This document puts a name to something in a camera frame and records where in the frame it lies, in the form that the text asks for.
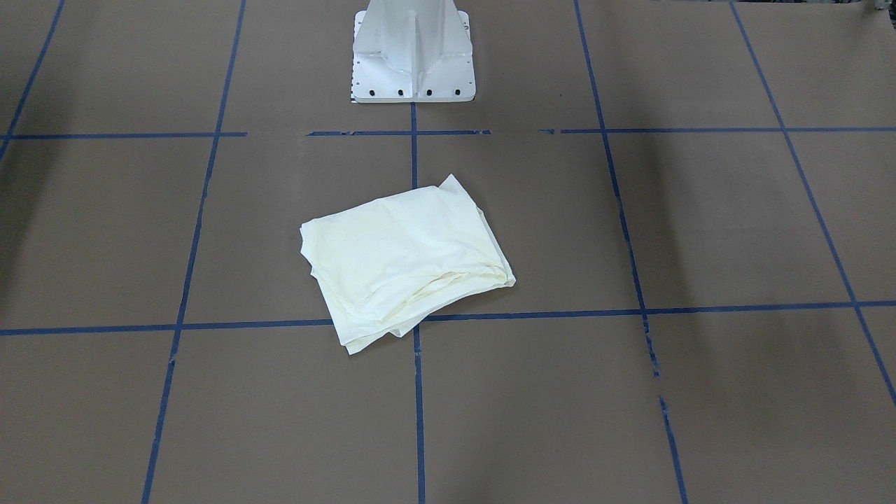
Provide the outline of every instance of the white cloth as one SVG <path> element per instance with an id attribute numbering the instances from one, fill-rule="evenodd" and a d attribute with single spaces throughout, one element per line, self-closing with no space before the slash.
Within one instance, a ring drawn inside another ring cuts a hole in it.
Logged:
<path id="1" fill-rule="evenodd" d="M 302 255 L 349 354 L 516 279 L 482 211 L 449 176 L 302 224 Z"/>

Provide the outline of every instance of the blue painter's tape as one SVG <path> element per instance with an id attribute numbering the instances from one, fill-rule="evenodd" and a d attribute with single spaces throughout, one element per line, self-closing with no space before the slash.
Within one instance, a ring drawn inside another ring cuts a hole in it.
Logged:
<path id="1" fill-rule="evenodd" d="M 186 313 L 186 303 L 190 295 L 190 284 L 193 280 L 193 270 L 196 263 L 196 253 L 199 249 L 199 237 L 202 233 L 202 213 L 205 208 L 205 199 L 209 195 L 209 183 L 211 182 L 211 174 L 214 170 L 215 158 L 218 154 L 218 144 L 220 140 L 221 127 L 224 124 L 224 111 L 227 108 L 227 98 L 230 91 L 230 81 L 233 78 L 233 68 L 237 61 L 237 48 L 239 47 L 239 36 L 243 29 L 243 18 L 246 14 L 246 0 L 242 0 L 239 4 L 239 15 L 237 17 L 237 29 L 233 38 L 233 47 L 230 50 L 230 60 L 228 62 L 227 75 L 224 78 L 224 90 L 221 93 L 220 105 L 218 107 L 218 121 L 215 124 L 215 136 L 211 142 L 211 153 L 209 154 L 209 164 L 205 171 L 205 181 L 202 184 L 202 196 L 199 200 L 199 212 L 196 214 L 196 225 L 193 232 L 193 245 L 190 247 L 190 258 L 186 265 L 186 274 L 184 278 L 184 291 L 181 296 L 180 308 L 177 312 L 177 330 L 171 342 L 171 353 L 168 357 L 168 371 L 165 375 L 165 386 L 162 388 L 162 398 L 159 403 L 159 417 L 156 420 L 155 435 L 152 440 L 152 450 L 150 452 L 150 462 L 146 468 L 146 480 L 143 483 L 143 494 L 141 503 L 149 504 L 150 494 L 152 492 L 152 480 L 155 475 L 156 462 L 159 458 L 159 446 L 162 439 L 162 430 L 165 426 L 165 414 L 168 410 L 168 396 L 171 393 L 171 383 L 174 378 L 174 368 L 177 360 L 177 349 L 180 345 L 180 336 L 184 325 L 184 316 Z"/>
<path id="2" fill-rule="evenodd" d="M 382 130 L 382 131 L 313 131 L 307 136 L 453 136 L 491 135 L 490 129 Z"/>
<path id="3" fill-rule="evenodd" d="M 410 188 L 418 187 L 417 178 L 417 103 L 410 104 Z"/>
<path id="4" fill-rule="evenodd" d="M 896 126 L 870 127 L 788 127 L 787 131 L 795 133 L 874 133 L 896 132 Z"/>
<path id="5" fill-rule="evenodd" d="M 308 320 L 262 320 L 258 322 L 201 322 L 183 324 L 185 331 L 206 331 L 211 329 L 256 329 L 260 327 L 308 327 L 332 326 L 329 318 L 312 318 Z"/>
<path id="6" fill-rule="evenodd" d="M 675 442 L 675 433 L 672 432 L 672 422 L 669 421 L 669 410 L 666 405 L 666 399 L 664 399 L 662 395 L 659 397 L 659 407 L 663 411 L 663 423 L 666 424 L 666 439 L 668 439 L 669 442 L 669 451 L 672 453 L 672 465 L 675 467 L 675 477 L 678 480 L 678 495 L 681 497 L 681 504 L 687 504 L 685 477 L 681 471 L 681 460 L 678 458 L 678 446 Z"/>
<path id="7" fill-rule="evenodd" d="M 245 131 L 201 132 L 201 133 L 85 133 L 59 135 L 13 135 L 13 140 L 106 140 L 141 138 L 215 138 L 247 136 Z"/>
<path id="8" fill-rule="evenodd" d="M 424 322 L 457 320 L 518 320 L 526 318 L 622 317 L 640 315 L 639 309 L 597 309 L 579 311 L 530 311 L 521 313 L 463 313 L 458 315 L 430 315 Z"/>
<path id="9" fill-rule="evenodd" d="M 417 493 L 418 504 L 426 504 L 426 458 L 423 431 L 423 369 L 420 361 L 420 326 L 414 327 L 414 386 L 417 398 Z"/>
<path id="10" fill-rule="evenodd" d="M 611 127 L 607 133 L 779 133 L 779 127 Z"/>
<path id="11" fill-rule="evenodd" d="M 896 300 L 883 300 L 883 301 L 859 301 L 858 306 L 862 308 L 873 308 L 873 307 L 896 307 Z"/>
<path id="12" fill-rule="evenodd" d="M 50 41 L 53 40 L 53 34 L 56 33 L 56 26 L 59 24 L 59 16 L 62 15 L 62 8 L 64 6 L 65 0 L 59 0 L 59 4 L 56 6 L 56 13 L 53 14 L 53 21 L 50 23 L 50 29 L 47 32 L 47 37 L 44 39 L 44 45 L 40 48 L 38 61 L 35 62 L 34 67 L 31 69 L 31 75 L 28 76 L 28 82 L 25 83 L 25 90 L 22 92 L 22 97 L 19 98 L 19 105 L 15 108 L 15 112 L 13 113 L 13 120 L 9 123 L 9 127 L 6 129 L 3 143 L 0 144 L 0 160 L 3 159 L 6 154 L 6 149 L 9 148 L 9 143 L 13 138 L 15 127 L 19 124 L 19 119 L 22 117 L 22 111 L 25 109 L 25 102 L 28 101 L 28 95 L 31 93 L 34 81 L 38 78 L 40 66 L 43 65 L 44 57 L 47 56 Z"/>
<path id="13" fill-rule="evenodd" d="M 604 133 L 603 129 L 561 129 L 560 135 L 600 135 Z"/>
<path id="14" fill-rule="evenodd" d="M 653 364 L 653 376 L 659 377 L 659 360 L 657 354 L 653 351 L 653 339 L 650 337 L 650 322 L 647 318 L 646 305 L 644 303 L 644 293 L 641 288 L 641 278 L 638 275 L 638 264 L 634 259 L 634 246 L 632 244 L 632 236 L 628 230 L 628 222 L 625 218 L 625 205 L 622 200 L 622 192 L 619 189 L 619 180 L 616 177 L 616 165 L 613 162 L 613 153 L 610 150 L 610 140 L 607 135 L 607 124 L 604 121 L 603 108 L 600 106 L 600 93 L 598 92 L 598 82 L 594 76 L 594 68 L 591 65 L 591 54 L 588 49 L 588 39 L 585 37 L 585 26 L 582 22 L 582 9 L 579 6 L 579 0 L 573 0 L 575 6 L 575 17 L 579 23 L 579 36 L 582 39 L 582 50 L 585 53 L 585 64 L 588 67 L 588 76 L 591 81 L 591 93 L 594 95 L 594 108 L 598 113 L 599 131 L 604 143 L 604 153 L 607 155 L 607 167 L 610 172 L 610 180 L 613 183 L 613 194 L 616 196 L 616 206 L 619 208 L 619 223 L 622 226 L 622 234 L 625 238 L 625 244 L 628 247 L 628 258 L 632 267 L 632 280 L 634 281 L 634 290 L 638 296 L 638 307 L 641 311 L 641 319 L 644 325 L 644 339 L 647 342 L 647 350 L 650 354 L 650 362 Z"/>
<path id="15" fill-rule="evenodd" d="M 151 331 L 173 331 L 176 328 L 177 325 L 175 324 L 155 324 L 147 326 L 34 327 L 26 329 L 0 329 L 0 336 L 145 333 Z"/>
<path id="16" fill-rule="evenodd" d="M 650 315 L 677 315 L 684 313 L 732 313 L 744 311 L 788 311 L 802 309 L 852 308 L 851 302 L 832 303 L 790 303 L 781 305 L 732 305 L 681 308 L 647 308 Z"/>
<path id="17" fill-rule="evenodd" d="M 815 218 L 818 220 L 818 224 L 822 228 L 822 234 L 824 235 L 824 239 L 828 243 L 828 249 L 831 251 L 831 255 L 834 258 L 834 263 L 837 265 L 837 270 L 840 272 L 840 278 L 843 281 L 844 287 L 846 287 L 847 294 L 849 295 L 849 300 L 852 302 L 852 306 L 856 311 L 856 316 L 858 317 L 859 323 L 862 326 L 862 330 L 865 333 L 865 338 L 868 341 L 868 346 L 871 348 L 871 352 L 874 355 L 874 360 L 877 363 L 877 368 L 881 373 L 883 382 L 886 384 L 887 389 L 890 392 L 890 398 L 893 402 L 893 405 L 896 405 L 896 389 L 893 388 L 890 374 L 887 372 L 887 368 L 883 364 L 881 354 L 877 350 L 877 344 L 874 342 L 874 337 L 871 334 L 871 330 L 868 328 L 868 325 L 865 321 L 865 316 L 862 314 L 862 308 L 859 306 L 856 299 L 856 293 L 853 291 L 852 285 L 849 283 L 849 277 L 846 274 L 846 268 L 843 267 L 843 263 L 840 260 L 840 254 L 837 253 L 837 248 L 834 246 L 834 241 L 831 237 L 831 233 L 828 231 L 828 226 L 824 222 L 821 208 L 819 208 L 818 202 L 815 200 L 812 188 L 809 185 L 809 179 L 806 177 L 806 172 L 803 170 L 803 163 L 799 160 L 797 149 L 796 147 L 794 147 L 793 141 L 790 139 L 788 129 L 784 125 L 784 119 L 781 116 L 780 110 L 778 109 L 778 103 L 775 101 L 775 97 L 771 93 L 771 87 L 769 86 L 769 83 L 765 78 L 765 73 L 762 71 L 762 67 L 759 65 L 759 58 L 756 57 L 756 53 L 753 50 L 753 44 L 750 42 L 750 37 L 746 33 L 744 22 L 741 21 L 740 14 L 737 13 L 737 8 L 735 7 L 734 2 L 729 3 L 728 6 L 731 8 L 731 13 L 734 14 L 735 21 L 737 22 L 737 27 L 740 29 L 740 33 L 744 38 L 744 43 L 746 44 L 747 51 L 750 53 L 750 57 L 753 59 L 753 64 L 756 67 L 756 72 L 759 74 L 760 80 L 762 81 L 762 86 L 765 88 L 765 92 L 769 96 L 771 108 L 775 112 L 775 117 L 778 118 L 778 123 L 780 124 L 781 130 L 784 133 L 784 139 L 787 141 L 787 146 L 790 149 L 790 155 L 793 157 L 793 162 L 797 166 L 797 172 L 799 173 L 799 177 L 803 182 L 803 188 L 806 190 L 806 195 L 809 197 L 809 203 L 812 205 L 812 210 L 815 212 Z"/>

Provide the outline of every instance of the white metal pedestal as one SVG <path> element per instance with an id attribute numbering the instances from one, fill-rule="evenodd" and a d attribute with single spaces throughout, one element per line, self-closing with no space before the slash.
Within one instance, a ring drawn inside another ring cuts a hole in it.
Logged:
<path id="1" fill-rule="evenodd" d="M 470 101 L 470 17 L 453 0 L 371 0 L 355 16 L 352 101 Z"/>

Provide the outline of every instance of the folded cloth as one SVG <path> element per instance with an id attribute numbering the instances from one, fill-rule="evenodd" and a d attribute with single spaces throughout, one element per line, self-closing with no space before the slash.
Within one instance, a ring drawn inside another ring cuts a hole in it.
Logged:
<path id="1" fill-rule="evenodd" d="M 349 354 L 460 298 L 510 287 L 485 215 L 450 175 L 302 224 L 302 255 Z"/>

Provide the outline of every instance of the grid square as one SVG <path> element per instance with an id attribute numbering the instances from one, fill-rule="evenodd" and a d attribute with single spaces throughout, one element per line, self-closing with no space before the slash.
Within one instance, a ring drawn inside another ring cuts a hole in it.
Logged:
<path id="1" fill-rule="evenodd" d="M 791 138 L 856 296 L 896 299 L 896 133 Z"/>
<path id="2" fill-rule="evenodd" d="M 427 502 L 679 501 L 638 317 L 420 332 Z"/>
<path id="3" fill-rule="evenodd" d="M 783 135 L 611 143 L 649 307 L 849 300 Z"/>
<path id="4" fill-rule="evenodd" d="M 727 2 L 601 0 L 582 18 L 607 127 L 778 127 Z"/>
<path id="5" fill-rule="evenodd" d="M 896 126 L 896 36 L 885 11 L 737 4 L 788 127 Z"/>
<path id="6" fill-rule="evenodd" d="M 210 143 L 13 141 L 0 327 L 174 323 Z"/>
<path id="7" fill-rule="evenodd" d="M 184 333 L 154 502 L 412 502 L 409 339 L 348 357 L 323 327 Z"/>
<path id="8" fill-rule="evenodd" d="M 0 338 L 0 501 L 139 502 L 171 333 Z"/>
<path id="9" fill-rule="evenodd" d="M 329 318 L 299 226 L 410 190 L 410 165 L 407 137 L 222 139 L 186 320 Z"/>
<path id="10" fill-rule="evenodd" d="M 862 315 L 892 380 L 896 378 L 896 308 L 862 308 Z"/>
<path id="11" fill-rule="evenodd" d="M 455 3 L 470 14 L 476 99 L 420 104 L 422 129 L 596 127 L 573 2 L 552 3 L 550 15 L 532 4 Z"/>
<path id="12" fill-rule="evenodd" d="M 418 152 L 420 185 L 457 176 L 517 278 L 440 313 L 638 308 L 599 138 L 423 136 Z"/>
<path id="13" fill-rule="evenodd" d="M 407 104 L 351 103 L 352 30 L 367 1 L 246 6 L 225 129 L 253 134 L 408 130 Z"/>
<path id="14" fill-rule="evenodd" d="M 693 502 L 896 500 L 896 417 L 853 310 L 651 323 Z"/>
<path id="15" fill-rule="evenodd" d="M 16 133 L 214 130 L 238 12 L 237 0 L 66 3 Z"/>
<path id="16" fill-rule="evenodd" d="M 19 99 L 38 60 L 58 0 L 0 3 L 0 132 L 13 121 Z"/>

